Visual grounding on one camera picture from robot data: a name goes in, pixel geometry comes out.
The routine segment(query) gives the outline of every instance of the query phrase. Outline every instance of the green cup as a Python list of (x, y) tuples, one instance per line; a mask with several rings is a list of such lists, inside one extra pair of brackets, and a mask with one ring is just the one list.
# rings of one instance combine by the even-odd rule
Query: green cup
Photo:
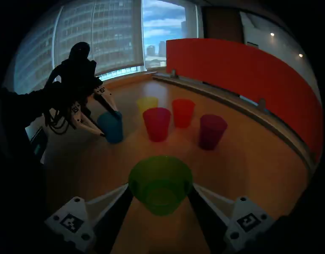
[(133, 195), (152, 213), (173, 213), (191, 190), (191, 170), (181, 160), (170, 156), (153, 156), (138, 162), (129, 174)]

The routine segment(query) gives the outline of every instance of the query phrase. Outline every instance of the yellow cup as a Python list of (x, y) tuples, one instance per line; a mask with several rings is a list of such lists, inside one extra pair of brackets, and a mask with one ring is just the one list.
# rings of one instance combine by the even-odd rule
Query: yellow cup
[(140, 114), (142, 115), (147, 109), (157, 108), (158, 102), (158, 98), (149, 96), (138, 99), (136, 104), (138, 105)]

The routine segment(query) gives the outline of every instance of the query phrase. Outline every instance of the cloud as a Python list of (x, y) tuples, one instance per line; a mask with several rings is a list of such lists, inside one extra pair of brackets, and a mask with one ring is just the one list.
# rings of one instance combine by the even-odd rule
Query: cloud
[(145, 17), (149, 17), (149, 16), (153, 16), (155, 14), (153, 11), (143, 11), (142, 15), (144, 15)]
[(151, 28), (151, 27), (174, 27), (174, 28), (180, 28), (181, 22), (185, 21), (184, 18), (179, 19), (155, 19), (150, 21), (144, 22), (145, 28)]
[(169, 35), (170, 31), (165, 29), (152, 29), (144, 32), (144, 37), (149, 38), (153, 36)]
[(167, 9), (179, 9), (184, 10), (184, 7), (178, 6), (176, 4), (167, 3), (159, 0), (145, 0), (143, 4), (144, 8), (157, 7), (157, 8), (167, 8)]

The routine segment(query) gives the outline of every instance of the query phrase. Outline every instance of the window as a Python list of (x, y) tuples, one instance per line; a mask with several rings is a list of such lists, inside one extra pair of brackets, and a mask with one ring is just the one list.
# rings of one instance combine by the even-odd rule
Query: window
[(131, 68), (124, 68), (124, 69), (113, 71), (113, 72), (108, 72), (108, 73), (102, 74), (98, 77), (100, 78), (101, 81), (105, 81), (105, 80), (108, 80), (108, 79), (111, 79), (114, 77), (120, 77), (120, 76), (124, 76), (127, 74), (132, 74), (132, 73), (142, 72), (142, 71), (144, 71), (143, 66), (136, 66), (136, 67), (131, 67)]
[(145, 67), (166, 66), (167, 40), (196, 38), (196, 19), (195, 4), (182, 0), (143, 0)]
[(14, 91), (43, 88), (80, 41), (90, 44), (89, 59), (97, 62), (102, 80), (166, 66), (166, 41), (196, 38), (197, 14), (187, 0), (71, 1), (44, 17), (21, 43)]

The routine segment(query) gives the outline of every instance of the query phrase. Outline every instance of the sky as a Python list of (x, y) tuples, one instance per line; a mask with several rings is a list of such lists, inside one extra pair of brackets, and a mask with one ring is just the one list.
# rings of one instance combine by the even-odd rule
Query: sky
[(158, 53), (161, 41), (182, 38), (181, 22), (186, 20), (185, 8), (159, 0), (143, 0), (142, 19), (144, 51), (155, 46)]

